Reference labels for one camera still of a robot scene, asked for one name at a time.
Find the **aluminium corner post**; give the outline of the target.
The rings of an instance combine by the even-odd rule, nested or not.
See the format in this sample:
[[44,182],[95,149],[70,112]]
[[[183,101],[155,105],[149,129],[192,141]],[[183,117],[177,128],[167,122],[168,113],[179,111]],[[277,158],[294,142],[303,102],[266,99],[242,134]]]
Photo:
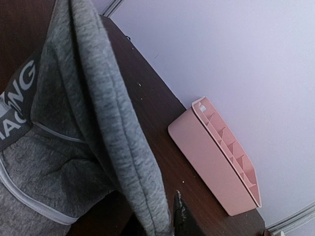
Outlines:
[[305,224],[309,223],[310,221],[314,220],[315,218],[315,203],[312,203],[302,210],[294,213],[293,215],[274,223],[267,227],[267,230],[270,232],[271,235],[285,235],[290,233]]
[[102,16],[111,17],[113,13],[123,4],[125,0],[111,0],[102,12]]

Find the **pink divided organizer box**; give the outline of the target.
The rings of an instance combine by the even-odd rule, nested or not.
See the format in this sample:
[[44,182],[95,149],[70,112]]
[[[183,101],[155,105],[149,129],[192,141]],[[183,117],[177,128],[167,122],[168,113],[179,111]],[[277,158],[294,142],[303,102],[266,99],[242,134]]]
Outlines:
[[262,206],[254,166],[208,98],[192,102],[168,133],[228,215]]

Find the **left aluminium corner post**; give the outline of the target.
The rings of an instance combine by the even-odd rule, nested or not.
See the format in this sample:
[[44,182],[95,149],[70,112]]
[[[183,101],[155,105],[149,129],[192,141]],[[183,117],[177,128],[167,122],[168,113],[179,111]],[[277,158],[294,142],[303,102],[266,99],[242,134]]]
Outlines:
[[102,16],[111,17],[113,13],[123,4],[125,0],[111,0],[102,12]]

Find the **right aluminium corner post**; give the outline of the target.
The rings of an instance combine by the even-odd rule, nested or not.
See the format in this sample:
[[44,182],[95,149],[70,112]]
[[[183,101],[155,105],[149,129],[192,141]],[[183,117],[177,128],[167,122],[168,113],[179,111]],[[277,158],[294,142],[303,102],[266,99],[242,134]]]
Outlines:
[[315,203],[312,203],[302,210],[294,213],[293,215],[274,223],[267,227],[267,230],[270,232],[271,235],[285,235],[290,233],[305,224],[309,223],[310,221],[314,220],[315,218]]

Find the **grey boxer briefs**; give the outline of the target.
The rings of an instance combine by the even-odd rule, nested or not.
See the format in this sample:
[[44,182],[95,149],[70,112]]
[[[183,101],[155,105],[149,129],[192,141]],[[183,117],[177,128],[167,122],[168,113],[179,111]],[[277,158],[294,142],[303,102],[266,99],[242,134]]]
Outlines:
[[64,236],[113,191],[147,235],[173,235],[102,20],[89,0],[58,0],[44,45],[0,96],[0,233]]

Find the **white rolled item in box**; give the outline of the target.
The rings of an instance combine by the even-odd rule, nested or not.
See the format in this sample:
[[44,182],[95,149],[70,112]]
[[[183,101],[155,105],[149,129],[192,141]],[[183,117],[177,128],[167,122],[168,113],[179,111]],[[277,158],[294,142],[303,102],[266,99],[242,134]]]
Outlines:
[[201,112],[205,112],[206,111],[206,107],[204,105],[202,105],[202,104],[199,106],[199,108],[200,108]]

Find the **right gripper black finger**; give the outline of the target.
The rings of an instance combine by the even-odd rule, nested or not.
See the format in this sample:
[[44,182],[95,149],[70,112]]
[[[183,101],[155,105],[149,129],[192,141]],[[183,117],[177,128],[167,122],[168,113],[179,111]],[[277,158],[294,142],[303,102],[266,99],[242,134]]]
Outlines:
[[174,196],[173,227],[175,236],[205,236],[178,190]]

